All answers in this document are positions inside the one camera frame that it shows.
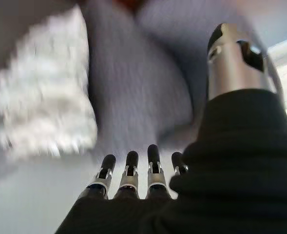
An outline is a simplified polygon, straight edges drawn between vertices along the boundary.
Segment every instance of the white fluffy cushion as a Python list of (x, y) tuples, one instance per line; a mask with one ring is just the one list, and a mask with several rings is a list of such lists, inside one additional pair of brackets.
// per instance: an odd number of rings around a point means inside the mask
[(87, 95), (89, 50), (77, 6), (33, 26), (0, 71), (0, 142), (10, 159), (93, 148), (97, 126)]

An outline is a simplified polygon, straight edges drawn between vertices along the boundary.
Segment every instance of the gray cushion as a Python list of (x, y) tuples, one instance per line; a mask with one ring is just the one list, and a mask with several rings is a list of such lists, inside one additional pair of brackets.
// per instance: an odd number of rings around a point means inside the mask
[(185, 79), (162, 46), (111, 1), (89, 1), (83, 14), (90, 99), (99, 127), (93, 153), (126, 157), (129, 150), (146, 151), (175, 126), (191, 123)]

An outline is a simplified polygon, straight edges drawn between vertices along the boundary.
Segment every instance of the prosthetic hand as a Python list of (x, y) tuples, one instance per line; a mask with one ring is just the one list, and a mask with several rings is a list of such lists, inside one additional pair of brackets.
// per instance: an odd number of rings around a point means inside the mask
[[(138, 195), (138, 153), (131, 151), (127, 155), (125, 170), (122, 174), (119, 189), (114, 199), (139, 199)], [(188, 167), (182, 162), (182, 154), (175, 152), (172, 155), (172, 165), (175, 175), (181, 175), (188, 171)], [(156, 145), (148, 148), (148, 191), (146, 199), (171, 199), (169, 195), (164, 171), (162, 169), (159, 150)], [(78, 197), (88, 196), (94, 199), (108, 199), (107, 193), (110, 188), (112, 173), (115, 166), (114, 155), (107, 155), (93, 182)]]

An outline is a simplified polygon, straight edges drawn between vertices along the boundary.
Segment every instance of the black fingertip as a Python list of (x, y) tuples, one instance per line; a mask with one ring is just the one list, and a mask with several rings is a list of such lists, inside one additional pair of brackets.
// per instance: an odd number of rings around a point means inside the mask
[(114, 171), (116, 163), (116, 158), (114, 155), (106, 155), (105, 158), (102, 161), (101, 168), (103, 169), (111, 169), (111, 171)]
[(152, 162), (153, 164), (160, 161), (159, 150), (156, 145), (150, 145), (148, 147), (148, 160), (149, 160), (149, 163)]
[(176, 167), (183, 167), (182, 162), (182, 153), (175, 152), (172, 154), (172, 166), (175, 169)]
[(127, 154), (126, 166), (138, 167), (139, 155), (136, 151), (130, 151)]
[(221, 30), (221, 27), (222, 27), (223, 23), (218, 25), (216, 27), (216, 29), (214, 30), (214, 32), (212, 33), (211, 37), (210, 37), (210, 40), (208, 42), (208, 48), (207, 48), (207, 51), (209, 52), (209, 50), (211, 49), (212, 45), (219, 39), (222, 37), (223, 33), (222, 33), (222, 30)]

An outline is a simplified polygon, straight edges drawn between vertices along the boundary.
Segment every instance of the prosthetic finger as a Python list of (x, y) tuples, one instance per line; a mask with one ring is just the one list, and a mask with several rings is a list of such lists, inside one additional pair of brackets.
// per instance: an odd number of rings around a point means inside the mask
[(148, 148), (148, 162), (148, 192), (146, 199), (171, 199), (167, 190), (164, 171), (160, 163), (159, 151), (156, 145), (150, 145)]
[(133, 198), (139, 199), (138, 195), (138, 153), (131, 151), (127, 155), (125, 170), (120, 181), (119, 189), (114, 199)]
[(78, 198), (84, 196), (94, 199), (108, 199), (112, 173), (114, 171), (116, 158), (114, 155), (105, 156), (99, 172), (94, 177), (93, 182), (80, 194)]

